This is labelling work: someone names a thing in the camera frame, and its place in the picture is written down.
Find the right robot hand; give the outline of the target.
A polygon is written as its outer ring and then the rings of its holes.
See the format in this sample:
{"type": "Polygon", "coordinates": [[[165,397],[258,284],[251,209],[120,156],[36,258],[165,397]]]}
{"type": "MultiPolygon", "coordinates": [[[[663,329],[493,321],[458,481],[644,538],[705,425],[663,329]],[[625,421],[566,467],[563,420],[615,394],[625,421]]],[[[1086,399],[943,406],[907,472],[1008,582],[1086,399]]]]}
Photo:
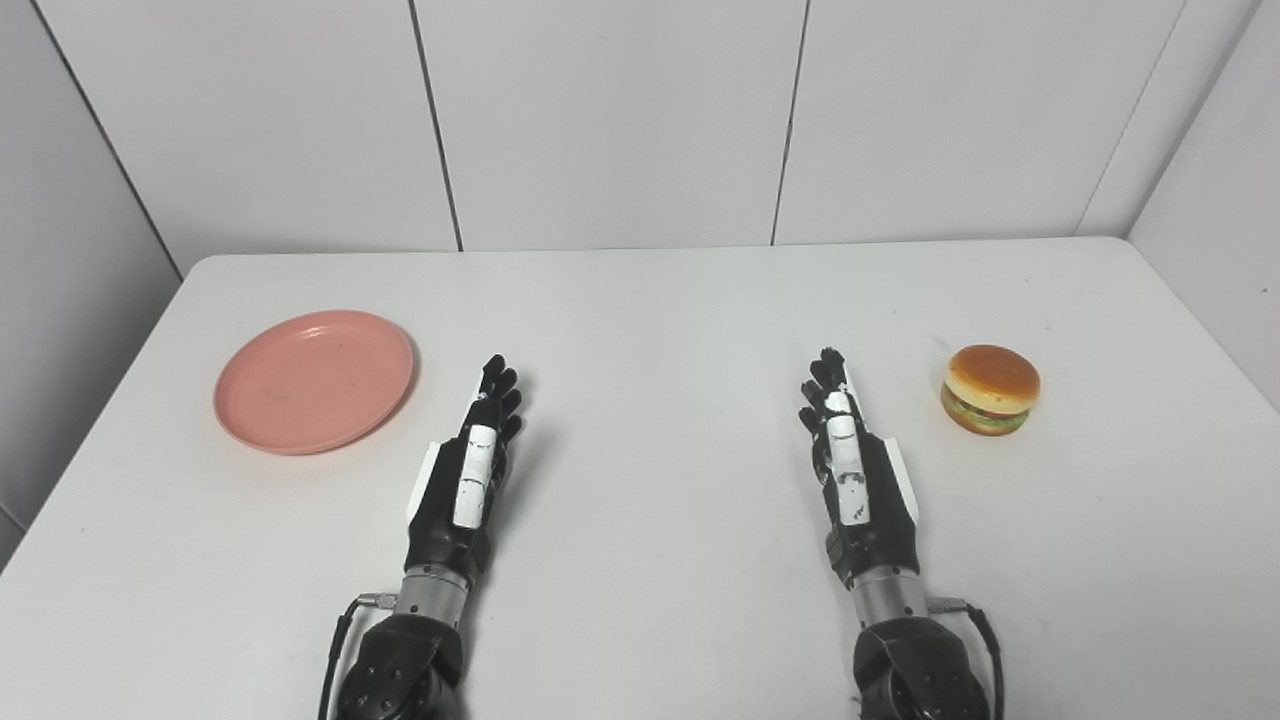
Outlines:
{"type": "Polygon", "coordinates": [[[900,452],[867,427],[838,350],[823,348],[809,372],[797,416],[829,519],[829,565],[847,588],[877,568],[918,573],[916,510],[900,452]]]}

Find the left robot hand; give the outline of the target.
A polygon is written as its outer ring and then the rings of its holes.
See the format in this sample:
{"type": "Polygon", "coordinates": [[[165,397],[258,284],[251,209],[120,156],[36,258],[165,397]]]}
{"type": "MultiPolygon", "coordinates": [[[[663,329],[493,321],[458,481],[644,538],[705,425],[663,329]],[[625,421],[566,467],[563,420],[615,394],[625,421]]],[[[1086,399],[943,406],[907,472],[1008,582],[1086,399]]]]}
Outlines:
{"type": "Polygon", "coordinates": [[[497,354],[477,379],[458,433],[433,445],[408,521],[403,569],[445,569],[475,584],[488,569],[488,529],[509,468],[509,445],[524,428],[518,373],[497,354]]]}

